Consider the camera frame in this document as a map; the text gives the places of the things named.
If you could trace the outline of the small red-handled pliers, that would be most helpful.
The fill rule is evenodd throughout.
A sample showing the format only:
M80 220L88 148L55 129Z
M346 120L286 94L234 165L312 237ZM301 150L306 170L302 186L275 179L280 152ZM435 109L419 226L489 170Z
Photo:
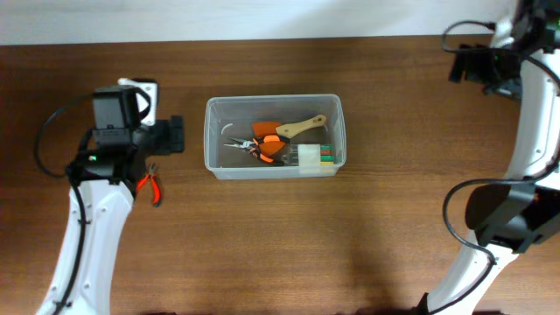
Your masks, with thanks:
M143 178L136 184L136 192L139 193L146 185L152 189L154 207L160 207L163 200L163 190L158 177L158 166L155 163L149 164Z

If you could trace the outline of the orange scraper wooden handle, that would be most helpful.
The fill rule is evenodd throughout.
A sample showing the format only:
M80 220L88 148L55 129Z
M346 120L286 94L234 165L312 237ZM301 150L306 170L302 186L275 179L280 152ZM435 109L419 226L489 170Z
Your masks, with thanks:
M273 136L274 139L279 137L286 137L292 139L294 136L318 127L323 127L326 124L326 117L324 115L316 115L313 118L302 122L294 122L281 124L280 122L254 122L252 124L253 131L256 137ZM272 157L278 153L285 146L285 142L268 142L259 145L255 150L255 154L259 158L264 158L265 162L271 163Z

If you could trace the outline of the orange black long-nose pliers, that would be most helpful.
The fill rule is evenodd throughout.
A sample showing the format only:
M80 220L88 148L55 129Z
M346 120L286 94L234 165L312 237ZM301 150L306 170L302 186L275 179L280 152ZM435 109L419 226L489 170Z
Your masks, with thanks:
M234 141L234 143L225 143L225 146L230 146L238 149L245 150L248 154L255 157L259 161L262 161L268 165L272 166L285 166L285 162L282 160L276 160L272 157L263 154L261 146L263 144L289 144L291 140L286 136L279 135L267 135L262 137L254 137L251 140L244 140L236 137L227 136L228 140Z

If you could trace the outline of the clear box coloured tubes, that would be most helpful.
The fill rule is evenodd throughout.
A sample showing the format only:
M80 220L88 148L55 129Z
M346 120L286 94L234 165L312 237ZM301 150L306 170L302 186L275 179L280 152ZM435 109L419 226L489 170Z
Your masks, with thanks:
M290 144L281 159L289 166L301 167L334 165L335 162L330 144Z

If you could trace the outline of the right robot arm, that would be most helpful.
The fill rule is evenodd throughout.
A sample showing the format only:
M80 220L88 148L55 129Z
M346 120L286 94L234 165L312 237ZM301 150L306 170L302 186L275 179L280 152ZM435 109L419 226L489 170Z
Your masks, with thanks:
M497 22L489 45L451 48L450 81L483 85L486 95L520 102L514 153L504 178L477 178L444 197L474 189L465 208L467 237L448 230L462 248L444 280L423 294L414 314L474 314L494 279L535 244L559 231L559 3L518 1Z

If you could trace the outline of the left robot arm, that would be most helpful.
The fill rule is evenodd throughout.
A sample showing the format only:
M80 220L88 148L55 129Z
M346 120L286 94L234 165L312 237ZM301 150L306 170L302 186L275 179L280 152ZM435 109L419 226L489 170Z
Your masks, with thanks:
M157 118L158 84L121 78L87 94L95 126L80 140L63 177L69 215L40 314L108 314L120 237L153 156L185 149L184 120Z

